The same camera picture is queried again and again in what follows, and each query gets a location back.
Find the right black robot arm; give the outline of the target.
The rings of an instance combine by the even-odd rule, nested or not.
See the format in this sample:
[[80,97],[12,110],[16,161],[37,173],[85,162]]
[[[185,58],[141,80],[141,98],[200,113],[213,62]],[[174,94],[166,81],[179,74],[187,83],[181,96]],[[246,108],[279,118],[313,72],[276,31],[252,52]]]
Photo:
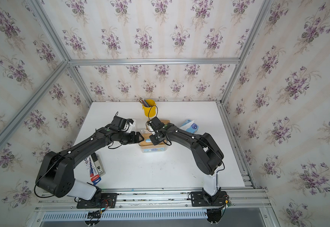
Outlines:
[[149,138],[154,145],[177,143],[191,151],[196,166],[206,176],[202,189],[206,195],[215,196],[220,191],[218,172],[225,169],[224,154],[210,134],[190,133],[173,123],[165,124],[157,117],[148,120],[146,128],[152,133]]

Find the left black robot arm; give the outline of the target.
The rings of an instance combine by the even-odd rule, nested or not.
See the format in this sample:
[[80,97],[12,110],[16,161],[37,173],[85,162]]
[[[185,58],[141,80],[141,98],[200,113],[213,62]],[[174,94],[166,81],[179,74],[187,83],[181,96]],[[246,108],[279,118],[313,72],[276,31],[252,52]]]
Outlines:
[[133,123],[132,119],[115,116],[110,124],[96,129],[94,134],[82,142],[59,153],[48,152],[43,158],[34,187],[57,198],[70,196],[87,201],[93,199],[100,189],[76,180],[74,169],[96,151],[115,141],[120,145],[143,142],[145,139],[141,133],[132,131]]

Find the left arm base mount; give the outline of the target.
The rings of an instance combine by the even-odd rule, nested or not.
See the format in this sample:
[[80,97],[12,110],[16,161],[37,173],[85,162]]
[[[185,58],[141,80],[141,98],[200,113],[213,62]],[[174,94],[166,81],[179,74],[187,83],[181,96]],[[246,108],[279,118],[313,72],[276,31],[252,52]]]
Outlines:
[[115,208],[117,193],[96,193],[91,200],[78,199],[77,209],[95,209],[86,214],[84,221],[86,224],[95,225],[102,219],[102,215],[108,209]]

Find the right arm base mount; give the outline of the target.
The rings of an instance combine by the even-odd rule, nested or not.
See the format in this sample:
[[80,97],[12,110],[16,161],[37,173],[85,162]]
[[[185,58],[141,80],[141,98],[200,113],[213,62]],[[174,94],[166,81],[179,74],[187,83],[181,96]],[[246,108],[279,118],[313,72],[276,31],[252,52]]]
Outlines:
[[207,221],[210,224],[218,224],[225,210],[233,206],[230,197],[226,191],[219,188],[214,195],[210,195],[205,190],[190,192],[188,199],[191,201],[192,207],[207,207]]

